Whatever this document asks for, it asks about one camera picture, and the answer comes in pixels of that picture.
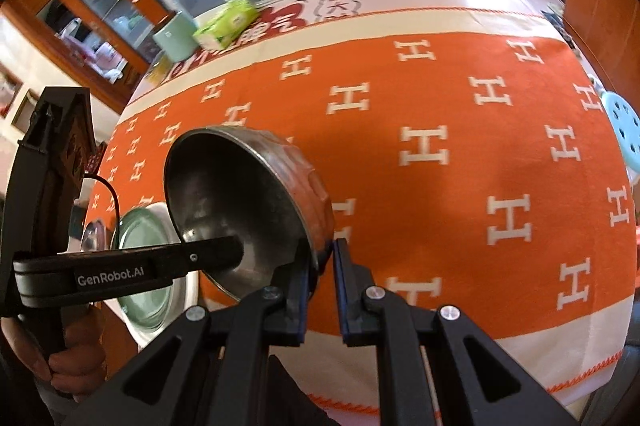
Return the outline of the small steel bowl brown outside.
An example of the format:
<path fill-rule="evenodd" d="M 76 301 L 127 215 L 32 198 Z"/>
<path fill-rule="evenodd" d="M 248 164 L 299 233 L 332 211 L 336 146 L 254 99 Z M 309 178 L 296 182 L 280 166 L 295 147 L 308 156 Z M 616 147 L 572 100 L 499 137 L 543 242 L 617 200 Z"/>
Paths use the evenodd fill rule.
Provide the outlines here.
<path fill-rule="evenodd" d="M 183 133 L 165 159 L 164 192 L 183 241 L 242 242 L 240 264 L 209 278 L 235 300 L 269 285 L 300 242 L 311 287 L 326 270 L 334 236 L 328 189 L 298 147 L 269 131 L 212 126 Z"/>

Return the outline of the yellow foil bowl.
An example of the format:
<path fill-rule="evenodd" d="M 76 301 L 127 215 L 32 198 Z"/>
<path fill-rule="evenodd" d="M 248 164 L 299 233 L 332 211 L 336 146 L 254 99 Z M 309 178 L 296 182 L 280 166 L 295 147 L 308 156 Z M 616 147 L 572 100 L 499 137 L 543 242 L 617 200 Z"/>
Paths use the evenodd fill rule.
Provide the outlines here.
<path fill-rule="evenodd" d="M 146 73 L 145 80 L 151 86 L 159 86 L 166 79 L 174 65 L 175 63 L 165 54 L 160 54 Z"/>

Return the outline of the wide steel bowl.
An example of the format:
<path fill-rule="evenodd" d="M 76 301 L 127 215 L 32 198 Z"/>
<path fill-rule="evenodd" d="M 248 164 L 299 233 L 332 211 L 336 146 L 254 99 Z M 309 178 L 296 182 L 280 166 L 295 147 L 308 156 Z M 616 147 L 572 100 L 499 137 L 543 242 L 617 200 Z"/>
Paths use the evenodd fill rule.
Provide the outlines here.
<path fill-rule="evenodd" d="M 112 241 L 112 231 L 101 219 L 90 221 L 82 232 L 80 250 L 84 253 L 96 253 L 109 250 Z"/>

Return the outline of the blue plastic stool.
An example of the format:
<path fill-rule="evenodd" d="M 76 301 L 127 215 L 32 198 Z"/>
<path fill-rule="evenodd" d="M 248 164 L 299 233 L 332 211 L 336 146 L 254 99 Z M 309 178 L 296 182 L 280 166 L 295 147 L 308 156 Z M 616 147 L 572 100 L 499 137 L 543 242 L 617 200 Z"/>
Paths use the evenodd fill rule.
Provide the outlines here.
<path fill-rule="evenodd" d="M 610 120 L 626 167 L 634 173 L 639 173 L 639 115 L 623 97 L 612 91 L 604 91 L 601 94 L 601 103 Z"/>

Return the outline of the orange H pattern blanket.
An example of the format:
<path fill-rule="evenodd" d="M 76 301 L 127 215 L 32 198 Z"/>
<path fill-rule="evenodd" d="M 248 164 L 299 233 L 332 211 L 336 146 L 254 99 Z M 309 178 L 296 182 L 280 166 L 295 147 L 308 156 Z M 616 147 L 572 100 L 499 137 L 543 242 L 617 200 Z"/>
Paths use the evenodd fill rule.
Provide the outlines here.
<path fill-rule="evenodd" d="M 495 15 L 322 22 L 219 56 L 116 126 L 88 215 L 160 201 L 178 136 L 268 130 L 317 168 L 336 235 L 413 305 L 452 303 L 558 400 L 605 385 L 634 300 L 634 201 L 611 123 L 557 37 Z"/>

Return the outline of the green tissue pack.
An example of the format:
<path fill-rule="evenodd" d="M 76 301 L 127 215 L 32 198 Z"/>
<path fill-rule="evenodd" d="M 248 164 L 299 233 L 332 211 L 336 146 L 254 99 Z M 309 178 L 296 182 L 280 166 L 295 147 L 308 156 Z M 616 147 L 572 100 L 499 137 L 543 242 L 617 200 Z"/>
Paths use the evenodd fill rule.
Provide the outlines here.
<path fill-rule="evenodd" d="M 231 0 L 216 15 L 192 34 L 204 50 L 225 50 L 254 22 L 259 11 L 247 0 Z"/>

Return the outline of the mint green canister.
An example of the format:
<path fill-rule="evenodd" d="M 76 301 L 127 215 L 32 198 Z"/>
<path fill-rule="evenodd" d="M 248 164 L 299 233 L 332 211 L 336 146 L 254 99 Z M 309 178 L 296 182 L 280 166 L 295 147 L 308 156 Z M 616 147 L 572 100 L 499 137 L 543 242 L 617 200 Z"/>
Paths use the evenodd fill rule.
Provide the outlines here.
<path fill-rule="evenodd" d="M 197 29 L 188 14 L 172 12 L 155 26 L 152 39 L 172 63 L 179 63 L 200 47 L 193 37 Z"/>

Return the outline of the wooden cabinet wall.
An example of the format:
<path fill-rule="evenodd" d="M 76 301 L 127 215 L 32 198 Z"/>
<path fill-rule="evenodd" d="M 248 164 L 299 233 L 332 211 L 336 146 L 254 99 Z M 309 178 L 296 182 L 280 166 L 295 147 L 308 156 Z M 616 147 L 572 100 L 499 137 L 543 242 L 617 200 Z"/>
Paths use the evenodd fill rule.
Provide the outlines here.
<path fill-rule="evenodd" d="M 639 0 L 565 0 L 564 22 L 606 89 L 639 107 Z"/>

